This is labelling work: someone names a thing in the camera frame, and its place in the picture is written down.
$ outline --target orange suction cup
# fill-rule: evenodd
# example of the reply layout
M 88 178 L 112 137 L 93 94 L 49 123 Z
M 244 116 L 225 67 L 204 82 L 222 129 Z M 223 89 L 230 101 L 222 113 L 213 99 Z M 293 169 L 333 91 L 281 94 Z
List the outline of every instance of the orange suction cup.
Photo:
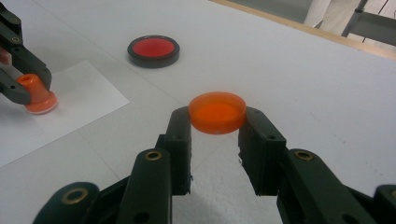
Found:
M 244 124 L 246 107 L 245 101 L 232 93 L 205 93 L 189 104 L 191 124 L 203 133 L 231 133 Z
M 58 104 L 55 94 L 46 90 L 38 75 L 26 74 L 18 77 L 17 82 L 30 93 L 30 104 L 25 105 L 30 113 L 45 114 Z

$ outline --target black rim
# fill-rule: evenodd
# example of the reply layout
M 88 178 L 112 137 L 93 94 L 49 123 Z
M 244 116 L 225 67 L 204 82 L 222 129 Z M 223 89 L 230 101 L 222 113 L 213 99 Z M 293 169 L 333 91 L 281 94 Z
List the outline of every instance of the black rim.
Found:
M 171 42 L 175 48 L 172 52 L 159 57 L 147 57 L 137 54 L 133 51 L 133 47 L 136 43 L 149 38 L 165 39 Z M 146 68 L 161 68 L 161 67 L 169 66 L 178 60 L 179 52 L 180 52 L 180 46 L 178 45 L 178 43 L 174 39 L 163 35 L 145 35 L 135 39 L 128 46 L 128 54 L 131 62 L 137 66 L 146 67 Z

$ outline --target red circular object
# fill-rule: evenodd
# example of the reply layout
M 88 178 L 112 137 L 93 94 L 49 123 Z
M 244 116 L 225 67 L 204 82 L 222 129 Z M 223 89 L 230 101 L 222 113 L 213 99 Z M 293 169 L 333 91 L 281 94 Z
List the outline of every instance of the red circular object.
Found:
M 163 38 L 142 39 L 132 46 L 132 51 L 144 57 L 162 57 L 175 50 L 175 45 Z
M 232 93 L 208 92 L 190 102 L 191 124 L 203 133 L 231 133 L 245 123 L 246 107 L 245 101 Z

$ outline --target white table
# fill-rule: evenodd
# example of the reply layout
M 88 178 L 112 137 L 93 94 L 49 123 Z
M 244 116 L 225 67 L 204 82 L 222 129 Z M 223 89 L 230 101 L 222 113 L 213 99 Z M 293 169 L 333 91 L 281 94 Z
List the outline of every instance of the white table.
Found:
M 124 178 L 166 131 L 172 111 L 208 91 L 244 98 L 288 148 L 315 152 L 354 189 L 372 195 L 396 182 L 390 59 L 208 1 L 2 2 L 21 18 L 26 48 L 52 73 L 88 62 L 131 102 L 1 167 L 2 224 L 31 223 L 67 184 L 104 189 Z M 180 59 L 162 69 L 131 65 L 126 48 L 142 35 L 174 38 Z M 174 223 L 281 223 L 276 198 L 254 195 L 237 152 L 237 133 L 192 132 L 194 181 L 191 195 L 173 200 Z

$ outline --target orange cylinder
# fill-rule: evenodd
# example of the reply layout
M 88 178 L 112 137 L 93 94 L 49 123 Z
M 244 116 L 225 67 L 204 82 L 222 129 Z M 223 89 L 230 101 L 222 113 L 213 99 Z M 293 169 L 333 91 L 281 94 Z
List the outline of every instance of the orange cylinder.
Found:
M 30 104 L 25 105 L 26 110 L 32 114 L 45 114 L 58 104 L 58 99 L 52 91 L 47 91 L 44 84 L 36 74 L 25 74 L 17 78 L 30 93 Z

